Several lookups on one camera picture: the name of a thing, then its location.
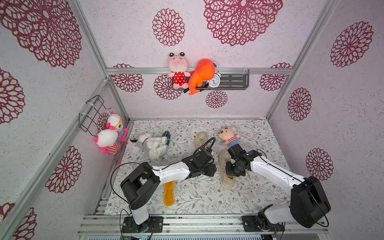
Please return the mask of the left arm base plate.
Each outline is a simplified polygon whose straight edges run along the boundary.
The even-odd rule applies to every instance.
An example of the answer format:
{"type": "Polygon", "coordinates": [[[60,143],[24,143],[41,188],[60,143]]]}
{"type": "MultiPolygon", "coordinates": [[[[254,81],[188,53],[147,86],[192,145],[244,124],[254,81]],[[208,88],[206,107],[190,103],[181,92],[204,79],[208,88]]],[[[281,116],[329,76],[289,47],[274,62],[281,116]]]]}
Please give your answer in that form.
{"type": "Polygon", "coordinates": [[[148,220],[138,225],[133,217],[125,217],[122,226],[122,233],[161,233],[163,231],[163,221],[163,217],[150,216],[148,220]]]}

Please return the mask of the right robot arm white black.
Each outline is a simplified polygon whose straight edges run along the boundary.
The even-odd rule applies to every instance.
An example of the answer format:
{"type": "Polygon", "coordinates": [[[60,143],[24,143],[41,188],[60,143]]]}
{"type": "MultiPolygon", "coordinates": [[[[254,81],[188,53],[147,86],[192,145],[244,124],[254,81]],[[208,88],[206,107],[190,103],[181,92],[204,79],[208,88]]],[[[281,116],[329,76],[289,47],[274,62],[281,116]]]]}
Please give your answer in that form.
{"type": "Polygon", "coordinates": [[[269,161],[260,150],[246,152],[239,145],[228,149],[233,162],[226,163],[229,176],[245,176],[246,172],[259,174],[290,194],[288,203],[268,205],[256,216],[244,218],[244,225],[254,225],[257,229],[267,231],[277,226],[284,228],[285,223],[296,222],[305,228],[318,224],[331,210],[319,179],[307,178],[289,172],[269,161]]]}

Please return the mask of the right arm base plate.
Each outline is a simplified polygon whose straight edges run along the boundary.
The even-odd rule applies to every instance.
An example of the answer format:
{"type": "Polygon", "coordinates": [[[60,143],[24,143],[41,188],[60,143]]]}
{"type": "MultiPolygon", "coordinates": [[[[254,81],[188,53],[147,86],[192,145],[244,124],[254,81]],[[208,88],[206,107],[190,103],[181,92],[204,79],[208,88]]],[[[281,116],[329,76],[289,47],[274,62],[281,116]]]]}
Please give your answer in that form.
{"type": "Polygon", "coordinates": [[[245,232],[283,232],[284,224],[272,224],[266,218],[257,216],[242,216],[245,232]]]}

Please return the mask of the beige lace sneaker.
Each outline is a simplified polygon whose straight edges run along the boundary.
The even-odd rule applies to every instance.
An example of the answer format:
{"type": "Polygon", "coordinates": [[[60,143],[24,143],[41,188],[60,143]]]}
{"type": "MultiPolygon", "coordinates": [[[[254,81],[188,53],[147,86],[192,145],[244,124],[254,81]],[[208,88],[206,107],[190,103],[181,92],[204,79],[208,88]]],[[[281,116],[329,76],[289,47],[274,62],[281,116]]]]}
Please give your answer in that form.
{"type": "Polygon", "coordinates": [[[197,150],[208,141],[208,134],[206,132],[197,133],[195,138],[195,149],[197,150]]]}
{"type": "Polygon", "coordinates": [[[219,165],[220,165],[220,172],[221,172],[221,185],[225,189],[233,189],[235,187],[235,179],[229,180],[227,178],[227,172],[226,172],[226,165],[227,163],[231,164],[231,155],[228,153],[227,150],[223,150],[219,153],[219,165]]]}

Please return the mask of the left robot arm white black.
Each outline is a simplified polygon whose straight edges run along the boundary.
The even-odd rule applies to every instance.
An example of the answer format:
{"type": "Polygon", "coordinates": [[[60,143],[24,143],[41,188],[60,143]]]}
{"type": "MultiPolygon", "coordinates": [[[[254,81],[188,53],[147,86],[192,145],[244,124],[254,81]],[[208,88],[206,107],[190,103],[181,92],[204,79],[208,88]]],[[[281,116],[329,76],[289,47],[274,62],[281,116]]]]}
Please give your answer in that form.
{"type": "Polygon", "coordinates": [[[211,149],[199,149],[192,156],[166,167],[152,167],[145,162],[134,169],[120,184],[137,225],[150,217],[147,202],[159,185],[200,175],[213,177],[217,170],[211,149]]]}

